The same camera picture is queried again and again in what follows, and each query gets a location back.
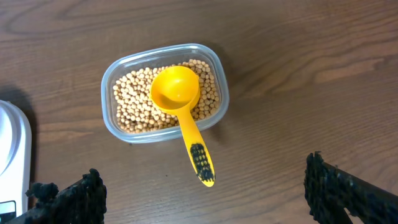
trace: yellow handle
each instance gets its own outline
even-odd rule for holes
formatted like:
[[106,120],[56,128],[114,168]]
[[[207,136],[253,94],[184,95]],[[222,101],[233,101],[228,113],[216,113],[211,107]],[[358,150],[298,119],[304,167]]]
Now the yellow handle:
[[213,163],[199,129],[190,114],[189,107],[184,109],[180,110],[177,117],[189,158],[199,179],[207,187],[211,187],[216,178]]

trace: wooden table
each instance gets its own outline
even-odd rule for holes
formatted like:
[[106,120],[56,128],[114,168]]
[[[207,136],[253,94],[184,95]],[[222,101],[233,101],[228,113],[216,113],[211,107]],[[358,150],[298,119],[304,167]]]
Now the wooden table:
[[[0,2],[0,99],[28,115],[32,180],[65,188],[91,167],[106,223],[314,223],[305,158],[398,194],[398,2]],[[182,139],[129,145],[105,127],[115,60],[197,42],[221,58],[231,102],[203,132],[217,180],[195,177]]]

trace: scoop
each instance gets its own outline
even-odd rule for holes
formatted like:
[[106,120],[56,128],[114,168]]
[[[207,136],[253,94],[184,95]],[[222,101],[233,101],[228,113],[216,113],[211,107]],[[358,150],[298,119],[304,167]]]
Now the scoop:
[[213,163],[190,113],[199,97],[199,77],[184,66],[166,68],[154,79],[150,88],[150,98],[156,107],[177,116],[193,169],[199,179],[211,187],[216,177]]

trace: rectangular container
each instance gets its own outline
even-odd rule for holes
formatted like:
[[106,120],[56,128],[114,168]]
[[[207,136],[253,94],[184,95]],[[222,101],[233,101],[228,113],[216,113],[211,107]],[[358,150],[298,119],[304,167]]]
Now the rectangular container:
[[218,111],[196,124],[200,131],[212,127],[226,113],[229,103],[228,86],[217,54],[200,44],[182,44],[133,54],[115,61],[105,71],[101,83],[101,102],[104,122],[109,131],[117,138],[129,143],[159,142],[182,137],[180,126],[165,128],[146,133],[131,134],[123,131],[116,119],[118,102],[114,99],[112,87],[123,75],[140,68],[154,68],[187,62],[189,59],[205,61],[213,71],[215,84],[220,98]]

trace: white kitchen scale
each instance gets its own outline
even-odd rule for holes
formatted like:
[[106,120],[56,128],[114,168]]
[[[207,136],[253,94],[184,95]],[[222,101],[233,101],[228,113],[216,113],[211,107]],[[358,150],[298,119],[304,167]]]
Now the white kitchen scale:
[[25,114],[0,100],[0,224],[27,211],[31,146]]

